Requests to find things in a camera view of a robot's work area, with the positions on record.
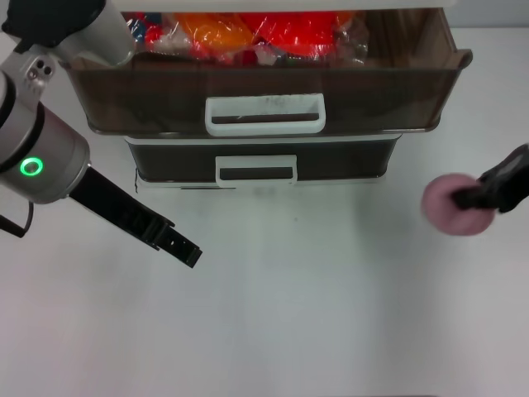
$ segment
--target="green indicator light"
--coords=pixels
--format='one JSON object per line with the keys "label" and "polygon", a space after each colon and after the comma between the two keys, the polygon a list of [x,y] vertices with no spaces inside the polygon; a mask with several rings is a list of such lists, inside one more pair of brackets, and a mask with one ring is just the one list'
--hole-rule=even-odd
{"label": "green indicator light", "polygon": [[20,172],[25,176],[37,176],[44,169],[44,163],[38,157],[28,157],[20,164]]}

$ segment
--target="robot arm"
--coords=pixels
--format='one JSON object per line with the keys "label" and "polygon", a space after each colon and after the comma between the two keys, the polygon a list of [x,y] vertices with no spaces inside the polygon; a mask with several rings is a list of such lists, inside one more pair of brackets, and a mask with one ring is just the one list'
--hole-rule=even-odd
{"label": "robot arm", "polygon": [[[68,17],[61,14],[60,21],[45,21],[53,2],[65,7]],[[108,65],[120,65],[134,54],[134,41],[111,3],[53,2],[11,1],[2,26],[21,40],[0,65],[0,183],[30,203],[70,197],[145,244],[193,267],[200,249],[177,233],[170,220],[94,170],[86,140],[41,103],[55,72],[55,62],[47,54],[66,61],[84,54]],[[42,29],[48,30],[39,36]],[[103,40],[106,34],[112,39]],[[19,237],[26,231],[3,217],[0,228]]]}

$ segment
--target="white drawer handle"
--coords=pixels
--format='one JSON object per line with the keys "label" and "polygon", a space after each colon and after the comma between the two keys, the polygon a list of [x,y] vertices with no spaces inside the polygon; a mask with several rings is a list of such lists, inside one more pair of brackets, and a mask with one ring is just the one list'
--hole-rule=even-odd
{"label": "white drawer handle", "polygon": [[295,155],[216,157],[215,179],[221,188],[296,184],[297,161]]}
{"label": "white drawer handle", "polygon": [[322,93],[206,99],[213,136],[317,134],[325,126]]}

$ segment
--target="bottom drawer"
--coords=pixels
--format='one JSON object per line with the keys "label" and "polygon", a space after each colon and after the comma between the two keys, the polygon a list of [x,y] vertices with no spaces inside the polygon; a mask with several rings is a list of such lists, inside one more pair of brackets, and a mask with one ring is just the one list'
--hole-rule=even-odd
{"label": "bottom drawer", "polygon": [[378,178],[399,137],[126,141],[145,182],[235,188]]}

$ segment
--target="top drawer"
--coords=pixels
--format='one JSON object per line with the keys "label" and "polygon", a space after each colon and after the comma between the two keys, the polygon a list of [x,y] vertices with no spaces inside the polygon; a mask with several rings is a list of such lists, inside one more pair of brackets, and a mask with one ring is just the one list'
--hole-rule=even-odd
{"label": "top drawer", "polygon": [[471,51],[457,50],[442,9],[368,11],[366,25],[362,65],[230,67],[143,54],[120,69],[86,60],[64,67],[90,126],[105,134],[211,137],[208,98],[309,93],[321,93],[325,104],[318,135],[435,128]]}
{"label": "top drawer", "polygon": [[[119,11],[138,11],[145,0],[112,0]],[[389,10],[450,7],[456,0],[149,0],[151,12],[279,12]]]}

